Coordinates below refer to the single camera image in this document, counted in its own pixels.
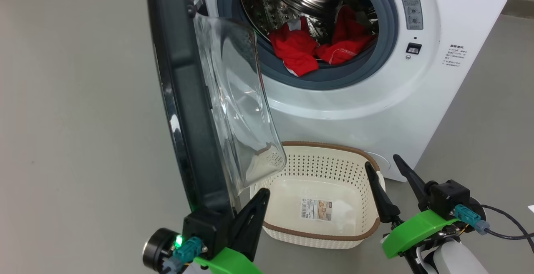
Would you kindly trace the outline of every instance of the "perforated basket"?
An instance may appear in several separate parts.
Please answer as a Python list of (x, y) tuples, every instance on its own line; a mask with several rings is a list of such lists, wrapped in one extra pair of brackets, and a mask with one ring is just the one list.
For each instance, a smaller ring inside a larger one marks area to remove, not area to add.
[(263, 229), (292, 244), (349, 249), (372, 235), (380, 220), (365, 163), (369, 161), (385, 187), (376, 161), (366, 152), (327, 143), (282, 143), (286, 167), (256, 183), (250, 197), (265, 187), (271, 198)]

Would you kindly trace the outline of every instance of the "basket rim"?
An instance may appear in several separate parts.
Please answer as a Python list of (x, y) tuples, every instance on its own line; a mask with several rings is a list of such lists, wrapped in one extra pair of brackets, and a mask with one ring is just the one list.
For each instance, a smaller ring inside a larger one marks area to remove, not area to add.
[[(284, 147), (287, 147), (287, 146), (318, 147), (318, 148), (335, 149), (335, 150), (355, 153), (369, 160), (369, 162), (376, 169), (376, 171), (380, 171), (380, 168), (378, 167), (378, 164), (376, 163), (374, 158), (372, 158), (372, 156), (370, 156), (368, 153), (360, 149), (342, 146), (342, 145), (334, 145), (332, 143), (317, 143), (313, 141), (283, 141), (282, 146)], [(359, 240), (366, 239), (372, 234), (374, 234), (374, 232), (376, 232), (379, 225), (380, 225), (380, 218), (377, 217), (376, 220), (374, 221), (373, 226), (364, 234), (359, 234), (358, 236), (330, 236), (326, 234), (310, 234), (308, 232), (301, 232), (298, 230), (282, 228), (280, 226), (275, 226), (275, 225), (267, 223), (266, 221), (263, 221), (263, 226), (265, 226), (265, 228), (268, 228), (270, 230), (282, 232), (284, 234), (292, 234), (294, 236), (302, 236), (305, 238), (332, 240), (332, 241), (359, 241)]]

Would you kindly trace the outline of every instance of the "red cloth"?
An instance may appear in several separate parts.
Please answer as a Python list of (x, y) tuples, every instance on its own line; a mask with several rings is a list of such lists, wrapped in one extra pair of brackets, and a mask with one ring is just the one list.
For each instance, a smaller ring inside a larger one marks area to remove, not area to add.
[(313, 57), (317, 42), (310, 36), (304, 16), (289, 21), (289, 25), (284, 23), (278, 30), (269, 33), (269, 39), (276, 56), (293, 75), (301, 77), (319, 68)]
[(374, 38), (367, 35), (365, 27), (356, 21), (356, 15), (350, 6), (341, 7), (336, 17), (332, 45), (324, 44), (315, 50), (320, 59), (331, 65), (351, 60)]

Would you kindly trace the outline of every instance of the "cable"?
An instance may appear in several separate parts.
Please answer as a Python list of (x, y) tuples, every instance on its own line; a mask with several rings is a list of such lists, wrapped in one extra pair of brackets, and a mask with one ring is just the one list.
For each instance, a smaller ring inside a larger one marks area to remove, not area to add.
[(484, 229), (486, 232), (488, 232), (488, 234), (491, 234), (492, 236), (496, 236), (498, 238), (502, 238), (502, 239), (505, 239), (505, 240), (526, 240), (528, 238), (534, 238), (534, 234), (525, 234), (525, 235), (522, 235), (522, 236), (505, 236), (504, 234), (498, 234), (496, 232), (494, 232), (493, 230), (490, 230), (489, 228), (486, 228)]
[(498, 208), (486, 205), (486, 204), (481, 204), (481, 206), (482, 206), (482, 208), (491, 209), (492, 211), (496, 211), (496, 212), (500, 213), (501, 215), (504, 215), (505, 217), (510, 219), (510, 221), (512, 221), (519, 228), (519, 230), (523, 233), (522, 236), (505, 236), (503, 234), (498, 234), (498, 233), (496, 233), (496, 232), (494, 232), (494, 231), (492, 231), (490, 229), (486, 229), (486, 232), (488, 232), (488, 234), (491, 234), (492, 236), (496, 236), (498, 238), (507, 239), (507, 240), (526, 239), (529, 242), (530, 249), (532, 249), (532, 253), (534, 253), (534, 241), (532, 241), (532, 237), (534, 236), (534, 234), (531, 234), (531, 236), (528, 236), (529, 234), (526, 231), (526, 229), (523, 228), (523, 226), (521, 224), (519, 224), (519, 221), (516, 220), (514, 217), (512, 217), (509, 213), (507, 213), (505, 211), (502, 211), (502, 210), (500, 210)]
[(466, 230), (466, 228), (468, 228), (468, 227), (469, 227), (469, 224), (467, 224), (467, 225), (462, 229), (462, 231), (460, 232), (460, 234), (458, 234), (458, 236), (461, 236), (461, 235), (463, 234), (463, 232)]

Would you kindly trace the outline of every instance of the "green mount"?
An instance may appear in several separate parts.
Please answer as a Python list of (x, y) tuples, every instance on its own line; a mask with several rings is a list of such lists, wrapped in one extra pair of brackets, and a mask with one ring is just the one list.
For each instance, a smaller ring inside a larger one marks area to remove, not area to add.
[(208, 266), (213, 274), (262, 274), (245, 255), (225, 248), (211, 261), (195, 257), (195, 263)]
[(386, 257), (392, 259), (456, 221), (458, 219), (445, 220), (430, 209), (423, 211), (393, 229), (382, 243), (382, 249)]

